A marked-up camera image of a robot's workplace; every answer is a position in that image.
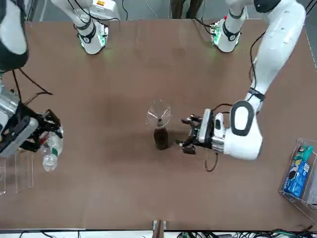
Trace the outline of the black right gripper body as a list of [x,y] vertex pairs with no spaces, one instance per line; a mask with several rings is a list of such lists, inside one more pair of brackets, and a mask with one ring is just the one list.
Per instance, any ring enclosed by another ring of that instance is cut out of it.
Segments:
[[32,135],[39,126],[37,114],[19,103],[15,114],[8,120],[0,134],[0,156],[9,157]]

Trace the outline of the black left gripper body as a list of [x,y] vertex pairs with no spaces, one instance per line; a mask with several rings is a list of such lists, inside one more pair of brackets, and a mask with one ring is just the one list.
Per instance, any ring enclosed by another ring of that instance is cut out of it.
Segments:
[[200,126],[194,127],[195,146],[212,149],[212,137],[214,130],[213,111],[205,109]]

